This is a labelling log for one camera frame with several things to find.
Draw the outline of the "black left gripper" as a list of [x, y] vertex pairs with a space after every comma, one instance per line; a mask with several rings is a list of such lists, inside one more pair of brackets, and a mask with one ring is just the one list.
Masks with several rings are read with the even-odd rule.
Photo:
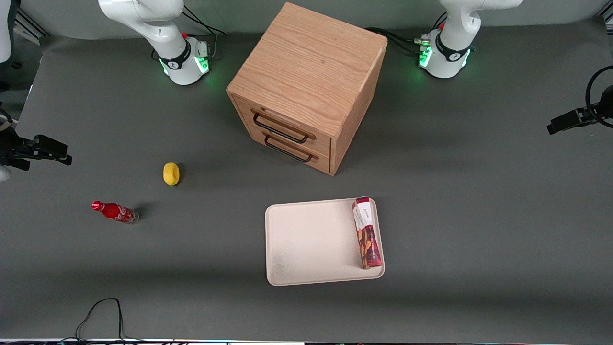
[[557, 116], [550, 120], [550, 124], [547, 125], [547, 131], [550, 135], [554, 135], [561, 131], [573, 129], [574, 127], [589, 126], [596, 122], [605, 127], [613, 127], [612, 123], [606, 121], [613, 118], [613, 91], [604, 90], [600, 101], [591, 105], [591, 111], [594, 117], [587, 108], [576, 108], [573, 111]]

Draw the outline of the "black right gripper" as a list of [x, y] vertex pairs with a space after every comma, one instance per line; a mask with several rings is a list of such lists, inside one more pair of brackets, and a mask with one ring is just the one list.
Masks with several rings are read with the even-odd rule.
[[0, 131], [0, 164], [28, 171], [32, 157], [34, 160], [52, 160], [66, 166], [72, 165], [72, 156], [67, 154], [68, 146], [45, 135], [36, 135], [32, 147], [26, 145], [26, 140], [17, 135], [13, 127]]

